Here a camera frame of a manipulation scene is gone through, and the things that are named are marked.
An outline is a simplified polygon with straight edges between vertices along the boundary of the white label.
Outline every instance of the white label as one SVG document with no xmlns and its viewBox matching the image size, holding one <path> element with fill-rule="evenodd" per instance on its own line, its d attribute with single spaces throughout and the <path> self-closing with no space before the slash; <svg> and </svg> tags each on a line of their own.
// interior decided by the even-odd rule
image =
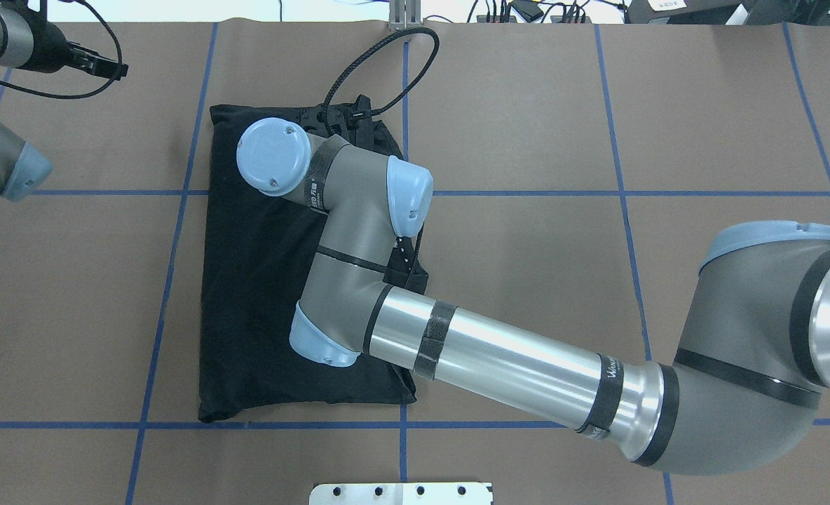
<svg viewBox="0 0 830 505">
<path fill-rule="evenodd" d="M 648 0 L 648 4 L 656 13 L 686 8 L 684 0 Z"/>
</svg>

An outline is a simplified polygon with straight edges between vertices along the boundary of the black band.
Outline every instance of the black band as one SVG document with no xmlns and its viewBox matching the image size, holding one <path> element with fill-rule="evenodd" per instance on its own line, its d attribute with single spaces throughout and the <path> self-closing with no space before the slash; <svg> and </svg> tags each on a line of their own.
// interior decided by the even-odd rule
<svg viewBox="0 0 830 505">
<path fill-rule="evenodd" d="M 387 300 L 387 295 L 393 289 L 392 285 L 385 285 L 381 291 L 380 297 L 374 302 L 374 308 L 371 309 L 371 317 L 368 318 L 368 326 L 365 328 L 365 339 L 362 341 L 362 352 L 368 354 L 371 351 L 371 336 L 374 333 L 374 324 L 377 323 L 377 314 L 381 313 L 383 301 Z"/>
<path fill-rule="evenodd" d="M 677 412 L 680 410 L 680 379 L 673 367 L 661 364 L 659 367 L 665 380 L 661 398 L 661 415 L 658 416 L 658 425 L 655 425 L 655 433 L 652 434 L 648 447 L 643 451 L 642 456 L 633 461 L 639 466 L 652 466 L 661 459 L 662 454 L 667 450 L 667 444 L 671 441 L 671 435 L 674 434 Z"/>
<path fill-rule="evenodd" d="M 4 53 L 7 52 L 7 45 L 9 41 L 11 41 L 11 36 L 7 32 L 7 22 L 5 22 L 4 18 L 1 16 L 0 13 L 0 22 L 1 22 L 1 29 L 3 31 L 3 39 L 1 41 L 1 50 L 0 50 L 0 59 L 3 57 Z"/>
<path fill-rule="evenodd" d="M 325 210 L 325 181 L 328 179 L 328 170 L 331 170 L 331 163 L 334 163 L 334 158 L 341 152 L 341 149 L 349 144 L 339 135 L 332 135 L 331 138 L 322 142 L 312 155 L 312 161 L 309 162 L 309 170 L 304 179 L 306 199 L 312 210 L 327 212 Z"/>
<path fill-rule="evenodd" d="M 608 437 L 611 422 L 618 413 L 620 395 L 624 392 L 624 365 L 611 356 L 599 355 L 601 377 L 586 421 L 576 432 L 595 440 Z"/>
<path fill-rule="evenodd" d="M 792 356 L 796 365 L 806 379 L 813 384 L 823 386 L 823 379 L 819 377 L 817 368 L 810 357 L 810 311 L 813 310 L 813 300 L 819 290 L 819 285 L 830 269 L 830 250 L 823 252 L 810 265 L 805 278 L 796 291 L 796 298 L 792 302 L 792 314 L 789 316 L 789 343 L 792 345 Z"/>
<path fill-rule="evenodd" d="M 440 353 L 447 340 L 449 322 L 453 319 L 456 308 L 458 307 L 443 300 L 434 303 L 428 325 L 421 335 L 421 346 L 418 348 L 418 357 L 415 357 L 415 367 L 412 368 L 412 373 L 416 376 L 434 380 L 437 362 L 440 361 Z"/>
<path fill-rule="evenodd" d="M 384 274 L 387 271 L 387 267 L 384 267 L 383 265 L 379 265 L 362 258 L 357 258 L 356 256 L 347 255 L 347 253 L 339 252 L 339 250 L 329 249 L 321 244 L 315 251 L 319 253 L 319 255 L 329 256 L 341 262 L 350 263 L 350 265 L 356 265 L 357 267 L 363 269 L 370 269 L 370 271 L 376 271 L 380 274 Z"/>
<path fill-rule="evenodd" d="M 810 409 L 816 409 L 819 405 L 819 393 L 815 391 L 810 391 L 754 370 L 748 370 L 748 368 L 720 361 L 720 359 L 710 358 L 698 354 L 698 352 L 677 349 L 674 363 L 695 368 L 695 370 L 704 372 L 709 376 L 726 380 L 729 383 L 736 384 L 736 386 L 751 389 L 756 393 L 765 394 L 765 396 L 770 396 L 781 402 L 791 403 L 791 405 Z"/>
</svg>

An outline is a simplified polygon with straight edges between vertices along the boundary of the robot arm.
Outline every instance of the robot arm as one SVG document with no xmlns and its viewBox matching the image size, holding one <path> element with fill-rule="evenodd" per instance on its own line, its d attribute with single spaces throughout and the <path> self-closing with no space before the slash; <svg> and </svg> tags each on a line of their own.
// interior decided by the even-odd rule
<svg viewBox="0 0 830 505">
<path fill-rule="evenodd" d="M 364 352 L 691 474 L 783 455 L 830 388 L 830 227 L 725 230 L 674 364 L 630 365 L 383 284 L 396 237 L 427 217 L 427 170 L 281 119 L 245 131 L 238 167 L 264 194 L 329 213 L 290 335 L 312 361 L 343 367 Z"/>
<path fill-rule="evenodd" d="M 42 0 L 39 12 L 29 9 L 27 0 L 0 2 L 0 66 L 43 73 L 68 66 L 92 76 L 107 77 L 110 82 L 128 73 L 128 66 L 121 61 L 108 60 L 67 41 L 60 29 L 47 21 L 46 0 Z M 52 164 L 36 148 L 0 122 L 0 196 L 18 201 L 41 185 L 52 169 Z"/>
</svg>

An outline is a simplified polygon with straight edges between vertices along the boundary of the black cloth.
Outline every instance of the black cloth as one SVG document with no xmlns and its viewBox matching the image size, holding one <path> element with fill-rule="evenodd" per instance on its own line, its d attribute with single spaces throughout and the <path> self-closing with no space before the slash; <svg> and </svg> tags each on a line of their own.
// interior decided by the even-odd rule
<svg viewBox="0 0 830 505">
<path fill-rule="evenodd" d="M 202 422 L 274 403 L 415 402 L 408 370 L 364 354 L 351 367 L 328 367 L 300 357 L 287 341 L 326 217 L 249 186 L 235 158 L 241 135 L 255 121 L 277 117 L 316 135 L 338 134 L 354 146 L 402 157 L 382 122 L 357 113 L 370 109 L 367 97 L 331 106 L 330 132 L 316 119 L 320 109 L 210 108 L 214 129 L 201 293 Z M 402 249 L 408 255 L 411 240 L 405 239 Z M 405 282 L 402 258 L 400 249 L 390 254 L 387 282 Z M 409 288 L 423 293 L 427 273 L 415 273 Z"/>
</svg>

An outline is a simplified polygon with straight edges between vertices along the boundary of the blue joint cap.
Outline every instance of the blue joint cap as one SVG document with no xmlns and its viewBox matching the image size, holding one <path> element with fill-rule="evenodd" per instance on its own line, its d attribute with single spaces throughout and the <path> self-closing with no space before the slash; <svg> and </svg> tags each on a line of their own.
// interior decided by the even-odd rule
<svg viewBox="0 0 830 505">
<path fill-rule="evenodd" d="M 238 170 L 247 184 L 270 197 L 281 197 L 303 182 L 312 144 L 300 125 L 279 118 L 254 122 L 238 142 Z"/>
<path fill-rule="evenodd" d="M 396 236 L 417 236 L 428 218 L 433 195 L 434 177 L 427 168 L 396 156 L 387 159 L 387 203 Z"/>
<path fill-rule="evenodd" d="M 745 249 L 754 245 L 771 242 L 786 242 L 789 240 L 828 240 L 830 241 L 830 226 L 817 223 L 796 223 L 796 221 L 752 221 L 751 223 L 736 224 L 726 228 L 714 238 L 707 251 L 705 265 L 734 250 Z"/>
<path fill-rule="evenodd" d="M 309 361 L 338 368 L 350 367 L 362 354 L 332 341 L 331 337 L 325 335 L 303 314 L 299 302 L 294 311 L 293 323 L 290 324 L 290 347 Z"/>
<path fill-rule="evenodd" d="M 52 170 L 53 164 L 30 143 L 25 143 L 1 196 L 9 201 L 21 201 L 40 186 Z"/>
</svg>

